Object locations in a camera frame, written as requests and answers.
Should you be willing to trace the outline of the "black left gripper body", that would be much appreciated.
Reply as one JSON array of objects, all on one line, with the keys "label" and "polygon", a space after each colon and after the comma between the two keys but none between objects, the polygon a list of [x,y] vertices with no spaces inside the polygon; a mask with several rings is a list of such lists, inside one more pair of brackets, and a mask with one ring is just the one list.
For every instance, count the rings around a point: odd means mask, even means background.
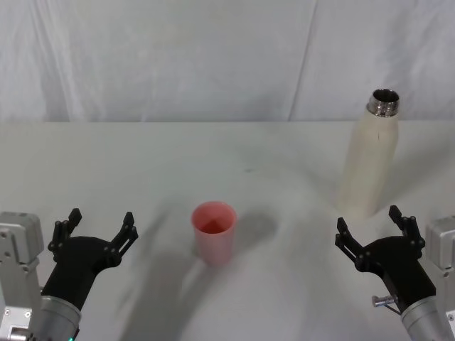
[{"label": "black left gripper body", "polygon": [[50,242],[55,267],[41,292],[81,310],[97,275],[122,260],[120,245],[96,237],[70,237]]}]

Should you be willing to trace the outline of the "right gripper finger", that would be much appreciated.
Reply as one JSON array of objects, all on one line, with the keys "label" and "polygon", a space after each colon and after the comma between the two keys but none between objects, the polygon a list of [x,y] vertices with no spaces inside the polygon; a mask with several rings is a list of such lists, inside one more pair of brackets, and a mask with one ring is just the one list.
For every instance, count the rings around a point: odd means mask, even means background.
[{"label": "right gripper finger", "polygon": [[417,256],[422,256],[425,240],[422,238],[415,216],[405,217],[396,205],[391,205],[388,213],[390,219],[398,226],[402,235]]},{"label": "right gripper finger", "polygon": [[337,230],[335,245],[354,263],[358,271],[370,271],[370,248],[363,247],[353,238],[346,221],[342,217],[337,220]]}]

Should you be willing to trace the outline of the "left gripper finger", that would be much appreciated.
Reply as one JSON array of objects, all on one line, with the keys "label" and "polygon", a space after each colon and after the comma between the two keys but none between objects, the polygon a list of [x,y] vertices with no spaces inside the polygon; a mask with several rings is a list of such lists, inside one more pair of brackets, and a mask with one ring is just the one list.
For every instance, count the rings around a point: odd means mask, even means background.
[{"label": "left gripper finger", "polygon": [[108,262],[121,262],[124,254],[129,250],[139,235],[134,226],[132,212],[124,216],[122,227],[113,240],[105,247]]},{"label": "left gripper finger", "polygon": [[63,246],[63,242],[70,238],[70,235],[79,225],[81,219],[82,214],[80,209],[74,208],[66,220],[56,221],[54,224],[53,237],[48,245],[48,250],[56,253]]}]

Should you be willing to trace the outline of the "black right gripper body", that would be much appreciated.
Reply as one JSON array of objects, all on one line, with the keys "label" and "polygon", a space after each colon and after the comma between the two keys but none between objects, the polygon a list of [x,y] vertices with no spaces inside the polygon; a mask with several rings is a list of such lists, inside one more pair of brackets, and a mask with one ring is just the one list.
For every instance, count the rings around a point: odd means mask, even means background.
[{"label": "black right gripper body", "polygon": [[423,238],[386,237],[359,248],[356,268],[379,276],[402,313],[414,303],[436,295],[419,259]]}]

